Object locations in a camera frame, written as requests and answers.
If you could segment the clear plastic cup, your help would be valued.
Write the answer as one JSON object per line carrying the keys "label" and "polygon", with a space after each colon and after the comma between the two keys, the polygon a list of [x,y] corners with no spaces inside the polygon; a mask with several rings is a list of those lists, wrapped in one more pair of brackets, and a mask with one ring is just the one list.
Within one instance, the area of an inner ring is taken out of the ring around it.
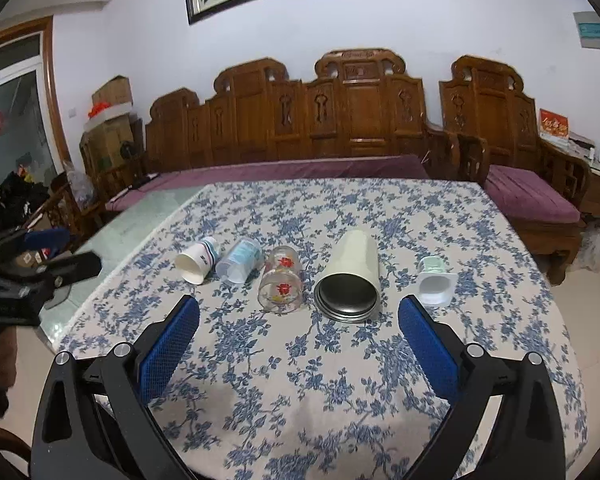
{"label": "clear plastic cup", "polygon": [[261,245],[252,238],[238,240],[223,259],[216,265],[219,279],[231,285],[242,285],[262,262]]}

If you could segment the white paper cup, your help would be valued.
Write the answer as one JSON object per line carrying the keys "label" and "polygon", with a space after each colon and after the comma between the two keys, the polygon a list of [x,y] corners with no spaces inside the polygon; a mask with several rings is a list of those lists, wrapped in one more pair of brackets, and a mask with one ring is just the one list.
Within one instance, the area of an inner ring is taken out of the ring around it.
{"label": "white paper cup", "polygon": [[206,236],[178,254],[174,264],[184,281],[200,285],[219,258],[220,244],[214,237]]}

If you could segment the small white yogurt cup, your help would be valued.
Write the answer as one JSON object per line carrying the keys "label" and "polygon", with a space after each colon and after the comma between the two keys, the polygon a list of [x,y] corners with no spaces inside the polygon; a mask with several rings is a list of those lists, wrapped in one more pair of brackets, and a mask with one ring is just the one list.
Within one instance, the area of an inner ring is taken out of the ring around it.
{"label": "small white yogurt cup", "polygon": [[445,308],[452,302],[458,275],[446,270],[438,256],[422,258],[418,265],[416,297],[425,307]]}

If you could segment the glass cup red print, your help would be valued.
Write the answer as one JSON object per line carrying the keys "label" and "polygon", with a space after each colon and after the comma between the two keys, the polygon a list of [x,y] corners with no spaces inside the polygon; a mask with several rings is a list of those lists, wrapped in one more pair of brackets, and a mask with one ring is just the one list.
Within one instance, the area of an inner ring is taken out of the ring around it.
{"label": "glass cup red print", "polygon": [[290,246],[273,248],[264,260],[258,288],[258,301],[264,312],[284,315],[303,304],[302,266]]}

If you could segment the wooden chair at left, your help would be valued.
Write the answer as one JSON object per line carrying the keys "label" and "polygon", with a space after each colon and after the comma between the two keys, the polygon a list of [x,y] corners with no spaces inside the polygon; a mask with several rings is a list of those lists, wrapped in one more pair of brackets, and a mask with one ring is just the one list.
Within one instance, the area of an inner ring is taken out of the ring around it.
{"label": "wooden chair at left", "polygon": [[50,198],[32,214],[24,227],[35,230],[64,228],[70,234],[67,249],[74,252],[105,225],[105,214],[105,205],[99,198],[81,209],[67,174],[63,172],[52,181]]}

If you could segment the large cardboard box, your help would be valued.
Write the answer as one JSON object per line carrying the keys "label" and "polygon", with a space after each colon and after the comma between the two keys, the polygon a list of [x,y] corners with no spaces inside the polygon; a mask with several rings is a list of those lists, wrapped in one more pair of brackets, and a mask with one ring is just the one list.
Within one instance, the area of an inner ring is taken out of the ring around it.
{"label": "large cardboard box", "polygon": [[128,114],[107,120],[84,132],[80,142],[86,174],[96,177],[124,165],[140,154]]}

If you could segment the purple sofa cushion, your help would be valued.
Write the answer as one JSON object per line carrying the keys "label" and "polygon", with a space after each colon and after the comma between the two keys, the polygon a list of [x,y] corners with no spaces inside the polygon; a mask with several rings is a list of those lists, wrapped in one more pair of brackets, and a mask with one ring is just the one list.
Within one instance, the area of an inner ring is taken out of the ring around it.
{"label": "purple sofa cushion", "polygon": [[164,172],[139,188],[118,193],[106,203],[106,209],[122,212],[150,192],[199,188],[213,183],[336,178],[428,179],[429,176],[419,157],[412,154],[252,162]]}

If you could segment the top cardboard box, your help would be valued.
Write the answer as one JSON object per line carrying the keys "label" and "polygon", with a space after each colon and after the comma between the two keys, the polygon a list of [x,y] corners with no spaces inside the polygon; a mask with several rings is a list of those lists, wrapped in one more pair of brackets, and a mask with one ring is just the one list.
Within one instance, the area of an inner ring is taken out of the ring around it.
{"label": "top cardboard box", "polygon": [[119,105],[132,103],[132,90],[128,77],[115,76],[103,84],[92,94],[92,103],[109,103],[110,105]]}

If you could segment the blue floral tablecloth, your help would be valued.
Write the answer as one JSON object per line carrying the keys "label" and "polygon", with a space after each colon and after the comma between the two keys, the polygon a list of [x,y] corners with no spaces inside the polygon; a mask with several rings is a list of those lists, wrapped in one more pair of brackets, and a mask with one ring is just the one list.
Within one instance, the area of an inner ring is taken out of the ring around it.
{"label": "blue floral tablecloth", "polygon": [[[293,247],[312,289],[336,243],[359,228],[376,240],[380,311],[346,324],[311,298],[263,311],[258,285],[217,278],[193,288],[176,255],[205,236]],[[480,186],[429,180],[293,180],[209,185],[158,226],[84,302],[55,340],[99,356],[134,340],[193,292],[200,325],[163,396],[158,425],[189,468],[212,479],[397,479],[448,404],[426,382],[396,309],[420,260],[457,274],[436,320],[494,356],[539,353],[552,378],[573,462],[588,440],[581,372],[544,275]]]}

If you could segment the cream thermos tumbler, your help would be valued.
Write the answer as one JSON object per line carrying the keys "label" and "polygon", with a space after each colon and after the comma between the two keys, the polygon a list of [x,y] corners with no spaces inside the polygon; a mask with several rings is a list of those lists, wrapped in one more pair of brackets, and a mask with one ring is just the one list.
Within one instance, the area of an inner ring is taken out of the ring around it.
{"label": "cream thermos tumbler", "polygon": [[340,237],[313,289],[318,310],[332,320],[362,323],[381,303],[379,256],[375,240],[361,229]]}

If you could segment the wooden side table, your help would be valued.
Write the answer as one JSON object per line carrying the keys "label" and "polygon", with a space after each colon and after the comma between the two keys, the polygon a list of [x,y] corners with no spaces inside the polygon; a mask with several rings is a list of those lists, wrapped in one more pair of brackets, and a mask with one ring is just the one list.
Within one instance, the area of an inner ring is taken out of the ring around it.
{"label": "wooden side table", "polygon": [[577,143],[540,137],[540,175],[576,206],[586,224],[600,222],[600,162]]}

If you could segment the red calendar card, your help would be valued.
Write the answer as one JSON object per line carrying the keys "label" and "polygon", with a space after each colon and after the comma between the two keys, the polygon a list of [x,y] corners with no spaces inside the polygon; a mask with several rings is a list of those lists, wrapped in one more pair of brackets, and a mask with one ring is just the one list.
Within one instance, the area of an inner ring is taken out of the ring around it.
{"label": "red calendar card", "polygon": [[560,140],[569,138],[569,122],[566,116],[540,109],[540,133]]}

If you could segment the carved wooden sofa bench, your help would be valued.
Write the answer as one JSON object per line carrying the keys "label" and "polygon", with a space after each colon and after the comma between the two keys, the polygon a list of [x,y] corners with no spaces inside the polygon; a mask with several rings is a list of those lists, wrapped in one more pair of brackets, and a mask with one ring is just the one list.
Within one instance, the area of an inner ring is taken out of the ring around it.
{"label": "carved wooden sofa bench", "polygon": [[223,70],[214,96],[181,88],[149,110],[146,148],[99,174],[111,198],[139,188],[151,171],[324,158],[416,155],[431,179],[454,180],[460,147],[454,133],[430,124],[422,81],[384,48],[335,50],[314,65],[315,78],[289,77],[261,58]]}

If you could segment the grey wall electrical panel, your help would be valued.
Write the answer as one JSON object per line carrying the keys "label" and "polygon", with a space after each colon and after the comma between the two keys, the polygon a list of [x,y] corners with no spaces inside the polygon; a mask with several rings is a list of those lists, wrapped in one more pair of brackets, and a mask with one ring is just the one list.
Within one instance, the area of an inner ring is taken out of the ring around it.
{"label": "grey wall electrical panel", "polygon": [[594,11],[573,13],[582,48],[600,50],[600,17]]}

